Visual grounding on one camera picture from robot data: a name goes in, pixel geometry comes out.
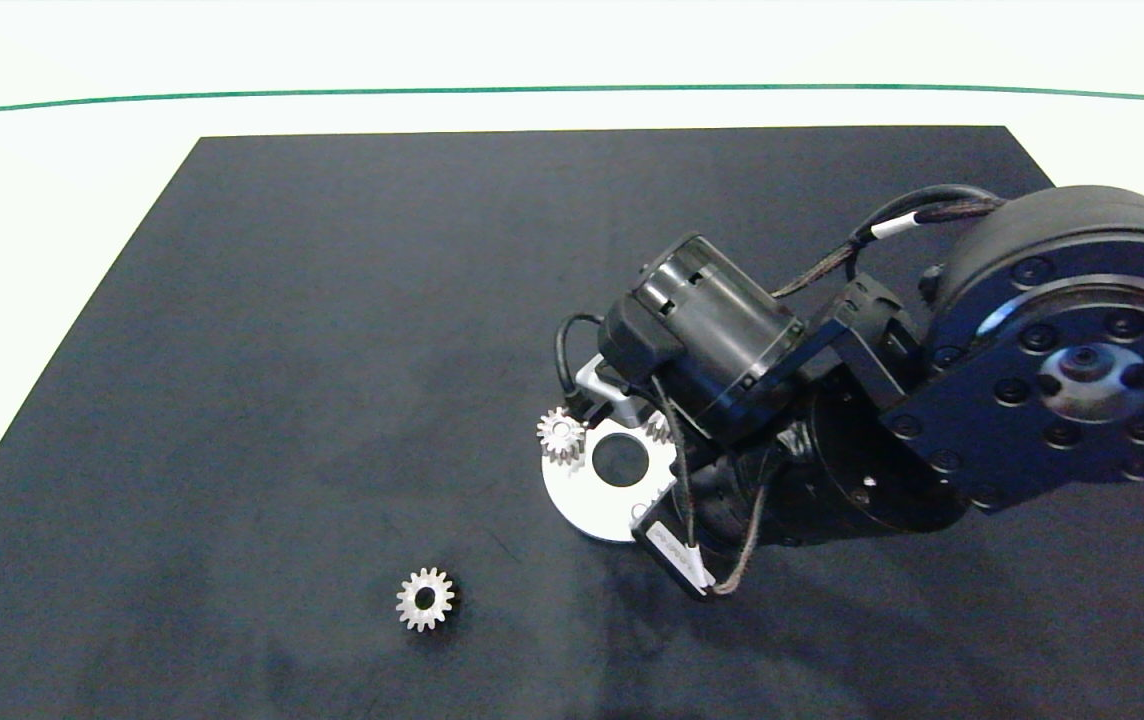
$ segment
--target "green line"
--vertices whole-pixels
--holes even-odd
[[[927,84],[729,84],[729,85],[545,85],[514,87],[356,87],[325,88],[325,90],[223,90],[223,92],[166,92],[160,95],[111,95],[22,102],[0,105],[0,113],[10,110],[37,110],[67,105],[100,105],[104,102],[142,102],[146,100],[207,100],[212,97],[294,97],[310,95],[499,95],[514,92],[664,92],[664,90],[954,90],[954,92],[1014,92],[1020,95],[1060,95],[1070,97],[1104,97],[1107,100],[1144,100],[1136,92],[1056,90],[1049,87],[1012,87],[1001,85],[927,85]]]

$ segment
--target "white disc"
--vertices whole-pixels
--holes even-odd
[[[633,437],[648,452],[648,470],[631,486],[613,486],[594,469],[595,448],[617,434]],[[669,470],[673,461],[673,443],[650,438],[646,425],[630,429],[609,418],[601,421],[598,428],[586,430],[585,451],[571,464],[541,457],[541,474],[554,507],[558,507],[575,529],[605,541],[633,541],[633,521],[674,483]]]

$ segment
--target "black mat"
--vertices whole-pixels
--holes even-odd
[[[778,283],[934,182],[1048,184],[1001,128],[198,143],[1,443],[0,717],[1144,717],[1144,486],[764,549],[718,606],[545,496],[562,315],[688,229]]]

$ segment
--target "gear teeth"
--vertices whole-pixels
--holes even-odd
[[[648,419],[644,433],[648,433],[648,436],[656,442],[673,442],[673,438],[669,437],[669,421],[665,419],[665,413],[660,413],[660,411],[656,411]]]
[[[435,630],[439,623],[445,623],[448,611],[453,606],[448,601],[456,598],[456,593],[448,591],[452,580],[448,579],[447,571],[438,568],[426,570],[421,568],[420,573],[410,573],[407,580],[403,580],[403,592],[394,593],[399,602],[394,607],[399,611],[399,623],[407,623],[407,630],[415,630],[418,633],[426,630]],[[429,607],[418,607],[418,592],[429,588],[434,591],[434,600]]]
[[[541,452],[558,465],[572,464],[585,452],[585,424],[569,416],[563,408],[541,416],[537,424],[537,437],[541,441]]]

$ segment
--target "black circle on disc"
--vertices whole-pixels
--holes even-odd
[[[590,460],[595,473],[610,486],[631,486],[648,473],[644,443],[623,433],[601,440]]]
[[[420,610],[429,610],[430,606],[434,606],[434,588],[421,588],[416,591],[416,596],[412,599]]]

